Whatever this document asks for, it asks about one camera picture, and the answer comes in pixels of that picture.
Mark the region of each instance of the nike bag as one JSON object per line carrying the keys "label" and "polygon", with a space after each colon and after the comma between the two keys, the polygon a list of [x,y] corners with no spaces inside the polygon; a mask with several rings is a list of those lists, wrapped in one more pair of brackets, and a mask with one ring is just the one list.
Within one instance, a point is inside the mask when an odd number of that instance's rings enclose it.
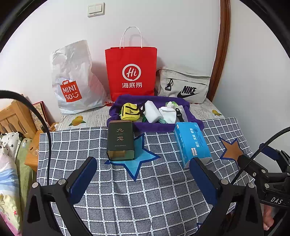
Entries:
{"label": "nike bag", "polygon": [[52,87],[62,115],[101,107],[110,100],[91,72],[92,59],[86,40],[52,53]]}
{"label": "nike bag", "polygon": [[190,103],[203,103],[209,89],[209,76],[188,67],[162,67],[156,72],[158,96],[178,97]]}
{"label": "nike bag", "polygon": [[154,95],[157,48],[142,46],[140,30],[140,47],[124,47],[124,41],[121,47],[125,32],[119,47],[105,50],[112,101],[122,94]]}

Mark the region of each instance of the bedsheet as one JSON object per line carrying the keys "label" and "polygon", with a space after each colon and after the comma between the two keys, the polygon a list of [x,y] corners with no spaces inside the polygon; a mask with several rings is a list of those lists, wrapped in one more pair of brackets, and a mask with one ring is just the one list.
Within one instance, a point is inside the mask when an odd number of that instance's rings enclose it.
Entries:
{"label": "bedsheet", "polygon": [[[238,139],[244,153],[252,155],[236,118],[204,121],[202,131],[212,159],[206,165],[218,178],[231,181],[238,167],[221,160],[224,147],[219,140]],[[98,169],[75,209],[93,235],[189,235],[197,230],[212,206],[209,205],[189,170],[182,169],[173,133],[145,133],[145,148],[161,156],[141,165],[134,181],[123,166],[106,164],[107,127],[81,128],[51,133],[51,178],[67,178],[88,156]],[[37,181],[46,184],[48,140],[40,136]],[[245,172],[238,180],[253,179]],[[69,235],[55,203],[52,209],[64,235]]]}

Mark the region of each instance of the blanket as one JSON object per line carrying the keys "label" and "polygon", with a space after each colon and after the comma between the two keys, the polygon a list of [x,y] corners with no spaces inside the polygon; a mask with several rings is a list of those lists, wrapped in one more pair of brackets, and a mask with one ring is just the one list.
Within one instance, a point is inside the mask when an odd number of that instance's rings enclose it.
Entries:
{"label": "blanket", "polygon": [[14,235],[21,235],[22,214],[16,164],[9,146],[0,142],[0,215]]}

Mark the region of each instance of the haidilao bag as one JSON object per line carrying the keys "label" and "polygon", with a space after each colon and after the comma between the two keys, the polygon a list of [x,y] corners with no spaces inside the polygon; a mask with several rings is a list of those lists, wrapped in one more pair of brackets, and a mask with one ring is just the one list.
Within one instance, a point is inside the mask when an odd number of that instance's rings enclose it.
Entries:
{"label": "haidilao bag", "polygon": [[109,103],[99,79],[91,72],[92,59],[86,40],[52,53],[52,87],[61,114],[76,114]]}
{"label": "haidilao bag", "polygon": [[122,94],[154,95],[157,48],[142,46],[140,30],[140,47],[121,47],[125,32],[120,47],[105,50],[112,101]]}

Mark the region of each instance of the hand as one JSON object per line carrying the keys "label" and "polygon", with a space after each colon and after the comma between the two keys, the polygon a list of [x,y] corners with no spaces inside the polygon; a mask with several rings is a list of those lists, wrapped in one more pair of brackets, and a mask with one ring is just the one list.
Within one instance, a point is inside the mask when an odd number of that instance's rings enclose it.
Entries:
{"label": "hand", "polygon": [[264,230],[268,230],[274,224],[274,219],[272,217],[272,210],[273,210],[273,207],[264,205],[264,214],[263,214]]}

